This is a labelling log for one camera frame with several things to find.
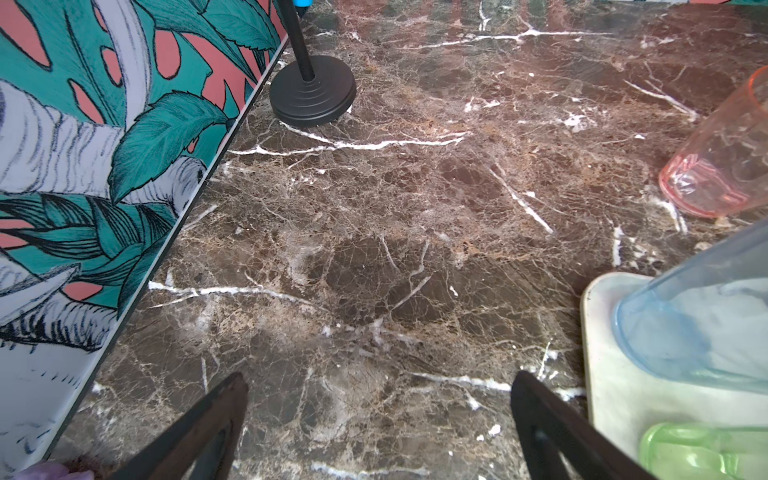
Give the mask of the blue tall plastic glass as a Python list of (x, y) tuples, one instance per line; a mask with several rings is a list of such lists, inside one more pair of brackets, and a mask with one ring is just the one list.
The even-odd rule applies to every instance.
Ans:
[(766, 221), (622, 299), (612, 331), (623, 353), (658, 378), (766, 393)]

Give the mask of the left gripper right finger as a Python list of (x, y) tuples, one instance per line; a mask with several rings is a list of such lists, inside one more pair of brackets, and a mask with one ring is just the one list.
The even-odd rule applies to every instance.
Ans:
[(653, 477), (527, 371), (512, 383), (510, 406), (533, 479), (568, 479), (564, 460), (583, 479)]

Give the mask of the light green tall glass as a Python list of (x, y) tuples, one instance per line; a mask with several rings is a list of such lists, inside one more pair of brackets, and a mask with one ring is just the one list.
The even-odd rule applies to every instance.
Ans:
[(640, 440), (638, 462), (658, 479), (765, 479), (767, 429), (657, 424)]

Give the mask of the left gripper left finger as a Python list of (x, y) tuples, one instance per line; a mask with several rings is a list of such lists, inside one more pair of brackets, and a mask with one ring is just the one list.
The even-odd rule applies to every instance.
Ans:
[(248, 391), (242, 373), (232, 373), (111, 477), (228, 478), (243, 431)]

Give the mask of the beige plastic tray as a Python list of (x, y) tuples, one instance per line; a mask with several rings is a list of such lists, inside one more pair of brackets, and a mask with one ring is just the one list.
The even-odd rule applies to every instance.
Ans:
[(649, 281), (637, 274), (608, 273), (591, 282), (582, 295), (586, 388), (593, 427), (637, 463), (640, 440), (657, 424), (767, 429), (766, 396), (660, 379), (638, 368), (621, 351), (612, 332), (613, 310)]

